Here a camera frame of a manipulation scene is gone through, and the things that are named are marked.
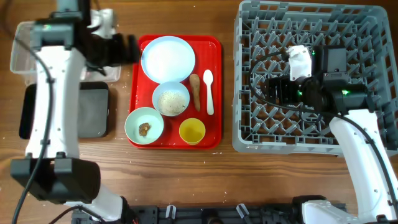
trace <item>white bowl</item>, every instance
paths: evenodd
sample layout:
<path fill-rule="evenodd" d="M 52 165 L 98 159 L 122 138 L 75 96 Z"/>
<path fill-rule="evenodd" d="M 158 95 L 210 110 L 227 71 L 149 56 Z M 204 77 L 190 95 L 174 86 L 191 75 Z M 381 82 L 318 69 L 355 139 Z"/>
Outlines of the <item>white bowl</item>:
<path fill-rule="evenodd" d="M 160 109 L 159 98 L 166 91 L 171 91 L 173 93 L 179 93 L 185 99 L 184 109 L 180 113 L 165 114 L 164 111 L 162 111 Z M 152 104 L 154 105 L 154 108 L 164 116 L 177 116 L 177 115 L 181 114 L 182 112 L 184 112 L 187 109 L 187 107 L 189 105 L 189 100 L 190 100 L 190 95 L 189 95 L 189 91 L 187 90 L 187 87 L 185 87 L 185 85 L 183 85 L 179 82 L 165 82 L 163 84 L 160 84 L 158 87 L 156 87 L 156 89 L 152 95 Z"/>
<path fill-rule="evenodd" d="M 151 41 L 141 55 L 141 67 L 152 81 L 180 82 L 186 79 L 195 67 L 195 53 L 183 39 L 172 36 Z"/>
<path fill-rule="evenodd" d="M 149 123 L 150 129 L 146 136 L 139 135 L 139 126 Z M 127 137 L 136 144 L 150 144 L 160 137 L 164 129 L 162 115 L 153 108 L 138 108 L 131 112 L 124 123 Z"/>

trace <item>white spoon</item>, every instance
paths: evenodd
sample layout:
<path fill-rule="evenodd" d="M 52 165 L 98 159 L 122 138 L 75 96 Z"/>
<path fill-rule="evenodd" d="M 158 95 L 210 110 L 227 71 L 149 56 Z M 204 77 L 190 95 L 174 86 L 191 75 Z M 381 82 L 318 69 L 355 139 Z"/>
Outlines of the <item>white spoon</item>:
<path fill-rule="evenodd" d="M 213 96 L 211 95 L 211 84 L 213 83 L 213 74 L 208 69 L 203 74 L 203 81 L 206 83 L 207 86 L 207 114 L 213 115 L 214 114 L 214 106 L 213 106 Z"/>

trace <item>yellow cup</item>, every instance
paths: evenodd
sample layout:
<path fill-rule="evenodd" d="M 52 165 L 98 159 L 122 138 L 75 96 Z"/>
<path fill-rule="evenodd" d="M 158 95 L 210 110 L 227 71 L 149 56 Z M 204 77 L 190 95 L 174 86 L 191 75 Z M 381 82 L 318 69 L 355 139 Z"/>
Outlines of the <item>yellow cup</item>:
<path fill-rule="evenodd" d="M 187 144 L 198 144 L 206 134 L 206 127 L 199 119 L 188 118 L 180 125 L 180 137 Z"/>

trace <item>rice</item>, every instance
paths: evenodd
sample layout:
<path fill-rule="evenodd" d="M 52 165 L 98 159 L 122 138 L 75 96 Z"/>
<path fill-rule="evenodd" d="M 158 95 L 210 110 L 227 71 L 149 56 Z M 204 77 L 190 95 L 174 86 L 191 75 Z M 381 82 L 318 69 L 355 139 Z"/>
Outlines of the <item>rice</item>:
<path fill-rule="evenodd" d="M 161 94 L 158 106 L 162 114 L 177 115 L 185 110 L 185 97 L 177 91 L 165 91 Z"/>

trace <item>gray plastic basket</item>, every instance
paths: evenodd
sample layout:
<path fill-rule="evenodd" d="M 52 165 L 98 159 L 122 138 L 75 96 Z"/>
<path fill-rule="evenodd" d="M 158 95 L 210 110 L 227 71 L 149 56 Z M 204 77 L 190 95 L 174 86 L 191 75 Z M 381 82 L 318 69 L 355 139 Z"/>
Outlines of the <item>gray plastic basket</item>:
<path fill-rule="evenodd" d="M 243 1 L 234 22 L 235 87 L 233 147 L 239 152 L 320 153 L 342 156 L 324 121 L 305 123 L 298 112 L 263 104 L 249 90 L 255 59 L 292 45 L 344 45 L 351 83 L 363 83 L 377 106 L 378 125 L 389 156 L 398 154 L 397 66 L 385 9 L 293 2 Z M 259 63 L 251 83 L 289 73 L 276 56 Z M 303 119 L 315 121 L 315 114 Z"/>

